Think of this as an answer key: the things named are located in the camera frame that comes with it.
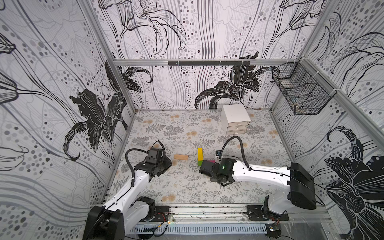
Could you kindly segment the natural wood building block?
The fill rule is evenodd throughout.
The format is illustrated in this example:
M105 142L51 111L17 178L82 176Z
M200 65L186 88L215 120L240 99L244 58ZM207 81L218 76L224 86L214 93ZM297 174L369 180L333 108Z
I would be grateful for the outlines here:
M187 161L189 159L189 156L188 155L175 154L174 159L175 160L181 160L181 161Z

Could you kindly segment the yellow building block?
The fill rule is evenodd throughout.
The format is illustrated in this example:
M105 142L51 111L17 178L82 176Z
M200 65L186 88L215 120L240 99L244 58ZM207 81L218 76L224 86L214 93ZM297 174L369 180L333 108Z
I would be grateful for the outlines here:
M203 160L204 160L203 149L202 148L198 148L198 161L202 162Z

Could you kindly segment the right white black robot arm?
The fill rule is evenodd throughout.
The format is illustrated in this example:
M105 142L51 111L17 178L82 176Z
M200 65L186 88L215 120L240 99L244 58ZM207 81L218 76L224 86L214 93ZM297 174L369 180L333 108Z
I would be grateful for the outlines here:
M297 163L289 167L265 167L223 158L219 163L204 160L199 173L222 187L235 182L250 182L279 189L277 193L266 196L263 205L258 206L255 212L248 210L249 216L276 220L294 207L304 210L317 208L314 178Z

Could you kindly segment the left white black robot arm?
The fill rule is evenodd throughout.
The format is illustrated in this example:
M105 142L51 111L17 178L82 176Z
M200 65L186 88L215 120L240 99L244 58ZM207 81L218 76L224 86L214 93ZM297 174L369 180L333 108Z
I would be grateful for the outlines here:
M84 240L124 240L138 222L154 218L155 201L139 194L154 177L163 175L172 166L164 145L160 145L161 148L152 147L148 151L136 148L126 151L131 180L109 201L90 210Z

